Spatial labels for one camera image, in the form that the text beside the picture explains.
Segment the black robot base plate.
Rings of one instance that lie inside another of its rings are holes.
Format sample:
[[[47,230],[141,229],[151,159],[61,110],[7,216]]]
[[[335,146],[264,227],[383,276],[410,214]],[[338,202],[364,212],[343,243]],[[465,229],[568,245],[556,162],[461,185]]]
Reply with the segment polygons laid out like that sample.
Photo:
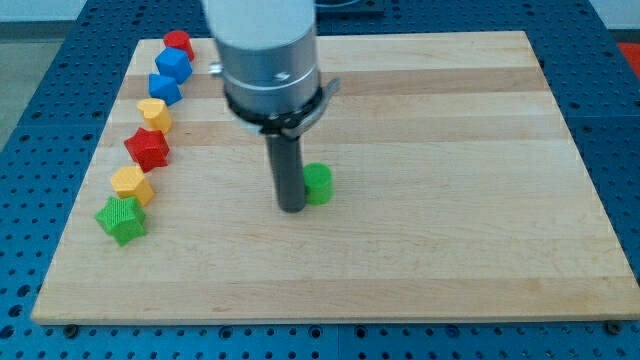
[[[315,0],[316,11],[325,15],[380,14],[385,0]]]

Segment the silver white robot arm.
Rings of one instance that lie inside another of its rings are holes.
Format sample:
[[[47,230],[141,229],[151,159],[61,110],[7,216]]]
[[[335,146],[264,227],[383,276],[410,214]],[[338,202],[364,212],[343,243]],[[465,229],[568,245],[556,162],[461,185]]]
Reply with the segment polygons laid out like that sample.
[[[340,80],[321,85],[313,0],[203,0],[230,110],[264,135],[296,139],[322,117]]]

